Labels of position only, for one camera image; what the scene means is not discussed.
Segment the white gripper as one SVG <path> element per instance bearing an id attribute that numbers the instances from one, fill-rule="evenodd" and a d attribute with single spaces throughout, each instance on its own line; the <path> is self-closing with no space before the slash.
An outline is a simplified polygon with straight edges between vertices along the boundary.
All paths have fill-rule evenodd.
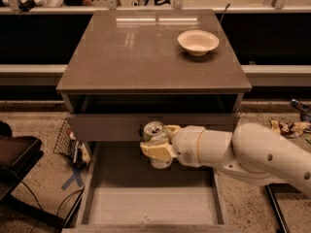
<path id="1" fill-rule="evenodd" d="M 177 160 L 182 165 L 195 168 L 200 167 L 201 163 L 197 149 L 199 138 L 205 131 L 205 128 L 202 126 L 181 128 L 179 125 L 167 125 L 166 128 L 170 135 L 174 136 L 171 140 L 172 146 L 169 143 L 157 145 L 141 143 L 140 148 L 142 152 L 149 158 L 163 162 L 171 161 L 177 154 Z"/>

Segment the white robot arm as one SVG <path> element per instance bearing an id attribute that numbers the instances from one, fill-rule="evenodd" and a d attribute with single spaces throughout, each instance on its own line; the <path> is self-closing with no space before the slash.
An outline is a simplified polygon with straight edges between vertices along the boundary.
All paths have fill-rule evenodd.
<path id="1" fill-rule="evenodd" d="M 311 196 L 311 153 L 259 124 L 245 123 L 228 132 L 153 121 L 144 127 L 140 148 L 157 169 L 178 160 L 258 186 L 280 179 Z"/>

